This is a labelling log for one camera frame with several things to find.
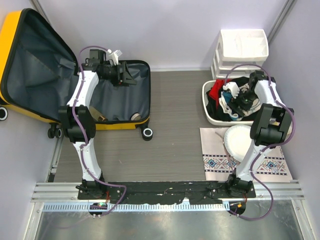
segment white laundry basket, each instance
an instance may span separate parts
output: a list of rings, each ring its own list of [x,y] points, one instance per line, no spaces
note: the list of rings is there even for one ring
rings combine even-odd
[[[207,111],[207,105],[208,105],[208,96],[207,92],[214,86],[216,80],[212,81],[207,81],[205,84],[202,86],[202,103],[203,103],[203,108],[205,111],[206,118],[208,119],[209,123],[215,126],[221,126],[221,127],[226,127],[226,126],[233,126],[233,125],[249,125],[251,126],[253,121],[219,121],[215,120],[210,115],[208,114]]]

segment black mounting plate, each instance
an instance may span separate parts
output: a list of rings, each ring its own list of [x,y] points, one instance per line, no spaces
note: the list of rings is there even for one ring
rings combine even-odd
[[[127,187],[121,204],[180,204],[184,198],[188,198],[190,204],[219,204],[220,199],[243,198],[242,193],[229,192],[227,184],[218,181],[129,181],[110,182],[115,185]],[[121,197],[124,189],[122,187],[107,187],[110,202],[115,204]],[[254,187],[247,194],[247,198],[255,198]],[[106,194],[101,198],[93,198],[85,192],[78,193],[79,200],[106,199]]]

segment black motor joint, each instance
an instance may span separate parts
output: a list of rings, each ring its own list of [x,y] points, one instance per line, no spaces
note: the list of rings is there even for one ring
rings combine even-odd
[[[100,49],[90,49],[89,58],[82,63],[85,71],[96,72],[99,79],[108,80],[115,87],[137,85],[137,81],[128,70],[127,62],[119,61],[114,65],[112,60],[106,60],[106,52]]]

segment gray floor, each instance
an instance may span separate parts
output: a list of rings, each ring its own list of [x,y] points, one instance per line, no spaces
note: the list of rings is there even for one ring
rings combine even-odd
[[[151,73],[149,127],[146,142],[136,130],[98,131],[94,147],[107,181],[205,180],[199,127],[212,127],[202,105],[202,85],[210,71]],[[55,182],[80,182],[76,150],[63,141]]]

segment suitcase wheel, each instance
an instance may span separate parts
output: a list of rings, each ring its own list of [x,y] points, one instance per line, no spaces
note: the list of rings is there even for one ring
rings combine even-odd
[[[62,129],[57,128],[57,123],[50,123],[51,127],[48,129],[48,138],[53,139],[56,137],[60,139],[62,137]]]
[[[0,121],[4,121],[8,118],[8,110],[3,107],[0,106]]]
[[[150,141],[154,135],[154,131],[151,128],[141,128],[142,139],[145,141]]]

